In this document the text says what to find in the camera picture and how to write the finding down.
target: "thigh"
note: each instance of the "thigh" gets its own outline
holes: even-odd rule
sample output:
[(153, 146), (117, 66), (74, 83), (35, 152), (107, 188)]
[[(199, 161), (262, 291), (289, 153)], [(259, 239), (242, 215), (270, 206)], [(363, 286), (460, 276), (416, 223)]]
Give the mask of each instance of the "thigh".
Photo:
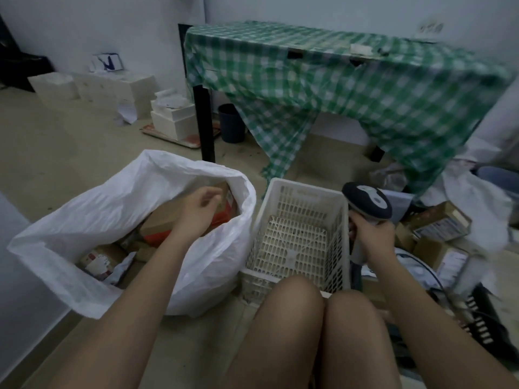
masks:
[(319, 383), (323, 389), (401, 387), (386, 325), (358, 291), (341, 291), (328, 300)]
[(224, 388), (308, 388), (324, 300), (302, 276), (276, 284), (225, 374)]

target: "wall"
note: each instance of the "wall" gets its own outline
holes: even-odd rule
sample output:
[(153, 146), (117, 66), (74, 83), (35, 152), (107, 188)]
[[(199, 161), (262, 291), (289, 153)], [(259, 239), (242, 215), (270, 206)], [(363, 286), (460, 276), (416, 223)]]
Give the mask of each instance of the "wall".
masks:
[[(429, 18), (444, 22), (436, 37), (519, 67), (519, 0), (205, 0), (208, 23), (277, 21), (353, 32), (412, 37)], [(496, 142), (519, 125), (519, 84), (496, 104), (475, 133)], [(312, 133), (366, 144), (360, 125), (348, 118), (321, 115)]]
[(69, 311), (6, 249), (28, 225), (0, 194), (0, 382)]
[(204, 22), (203, 0), (0, 0), (0, 14), (24, 52), (57, 71), (87, 71), (91, 54), (117, 52), (126, 69), (153, 73), (184, 90), (178, 23)]

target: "person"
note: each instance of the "person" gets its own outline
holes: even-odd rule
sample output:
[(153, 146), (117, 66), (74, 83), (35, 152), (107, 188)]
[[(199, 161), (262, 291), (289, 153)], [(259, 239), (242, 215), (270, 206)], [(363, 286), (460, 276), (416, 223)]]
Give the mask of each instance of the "person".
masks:
[[(186, 198), (171, 234), (54, 377), (52, 389), (139, 386), (184, 256), (208, 228), (221, 193), (203, 187)], [(393, 225), (350, 216), (427, 388), (518, 388), (514, 376), (399, 264)], [(324, 300), (307, 278), (291, 276), (258, 309), (219, 385), (308, 388), (312, 371), (317, 386), (326, 389), (401, 385), (384, 321), (363, 294), (343, 290)]]

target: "floor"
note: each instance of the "floor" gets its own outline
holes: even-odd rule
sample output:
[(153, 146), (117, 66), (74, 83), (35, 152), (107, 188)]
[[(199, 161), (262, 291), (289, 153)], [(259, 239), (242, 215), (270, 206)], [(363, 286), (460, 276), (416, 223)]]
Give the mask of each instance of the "floor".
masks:
[[(32, 222), (105, 182), (144, 149), (201, 159), (199, 150), (140, 133), (139, 127), (150, 120), (117, 126), (112, 112), (81, 101), (49, 108), (35, 94), (8, 89), (0, 91), (0, 114), (4, 124), (0, 139), (0, 191)], [(379, 166), (361, 155), (362, 148), (350, 146), (345, 150), (344, 145), (331, 139), (313, 138), (305, 143), (287, 178), (340, 189), (344, 182), (362, 178), (368, 170)], [(215, 150), (217, 163), (249, 177), (256, 188), (259, 207), (266, 188), (260, 171), (268, 163), (267, 156), (251, 137), (239, 145), (217, 139)], [(333, 163), (334, 167), (320, 164), (316, 158)], [(197, 319), (165, 317), (140, 388), (214, 385), (236, 353), (254, 314), (255, 308), (230, 295)], [(23, 387), (46, 387), (94, 323), (83, 319)], [(203, 374), (200, 366), (205, 366)], [(424, 387), (406, 377), (402, 382), (404, 388)]]

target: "electrical outlet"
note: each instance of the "electrical outlet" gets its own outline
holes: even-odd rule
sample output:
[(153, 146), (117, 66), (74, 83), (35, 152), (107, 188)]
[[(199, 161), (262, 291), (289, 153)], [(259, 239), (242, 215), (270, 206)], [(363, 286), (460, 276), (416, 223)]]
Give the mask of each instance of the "electrical outlet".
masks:
[(444, 26), (445, 23), (442, 19), (438, 17), (428, 18), (418, 26), (414, 38), (435, 40), (442, 32)]

